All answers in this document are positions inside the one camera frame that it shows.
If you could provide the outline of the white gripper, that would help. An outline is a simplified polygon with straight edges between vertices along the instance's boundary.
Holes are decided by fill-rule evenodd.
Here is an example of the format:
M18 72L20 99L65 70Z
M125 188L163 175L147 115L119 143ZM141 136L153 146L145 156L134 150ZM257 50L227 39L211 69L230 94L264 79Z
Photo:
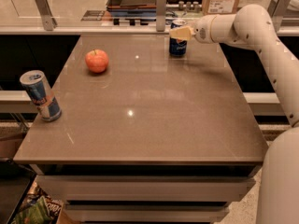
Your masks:
M194 24L194 30L190 26L181 26L173 28L169 31L171 38L189 41L194 36L200 43L215 43L216 39L212 36L212 26L216 15L206 15Z

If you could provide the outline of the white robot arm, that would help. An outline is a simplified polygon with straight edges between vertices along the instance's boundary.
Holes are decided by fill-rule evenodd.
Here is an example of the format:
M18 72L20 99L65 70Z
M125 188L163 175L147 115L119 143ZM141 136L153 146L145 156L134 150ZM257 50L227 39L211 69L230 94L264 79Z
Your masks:
M299 224L299 61L278 38L267 10L250 4L235 14L206 15L169 35L256 52L291 125L264 156L256 224Z

